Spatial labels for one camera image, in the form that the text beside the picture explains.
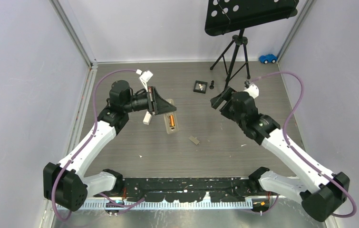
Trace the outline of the beige battery cover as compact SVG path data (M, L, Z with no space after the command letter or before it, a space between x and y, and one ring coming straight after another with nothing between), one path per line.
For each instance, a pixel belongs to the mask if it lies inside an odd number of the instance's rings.
M200 144L200 141L195 138L194 136L189 136L189 140L194 143L195 145L199 145Z

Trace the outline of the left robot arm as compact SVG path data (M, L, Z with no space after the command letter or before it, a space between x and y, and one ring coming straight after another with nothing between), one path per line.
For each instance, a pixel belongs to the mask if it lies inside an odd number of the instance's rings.
M177 108L162 98L154 86L136 93L125 80L115 81L109 91L107 105L95 119L82 141L66 157L43 170L44 196L52 207L62 206L71 212L80 209L88 197L101 193L119 196L124 189L122 174L104 169L85 177L85 173L102 149L112 141L129 121L129 113L148 111L151 115L175 112Z

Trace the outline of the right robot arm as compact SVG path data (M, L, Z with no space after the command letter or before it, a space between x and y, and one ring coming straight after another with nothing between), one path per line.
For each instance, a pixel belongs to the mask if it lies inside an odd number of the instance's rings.
M283 195L302 205L316 221L324 222L347 200L350 178L315 161L274 119L261 114L255 105L258 95L255 86L241 92L228 86L210 100L213 109L221 106L221 115L234 121L246 137L278 157L297 176L292 179L260 167L249 175L250 191L255 195L265 191Z

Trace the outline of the white beige remote control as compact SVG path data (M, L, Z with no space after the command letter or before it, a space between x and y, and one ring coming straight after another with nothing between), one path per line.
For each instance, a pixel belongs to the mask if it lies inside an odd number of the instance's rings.
M176 111L163 114L163 117L167 134L173 134L179 131Z

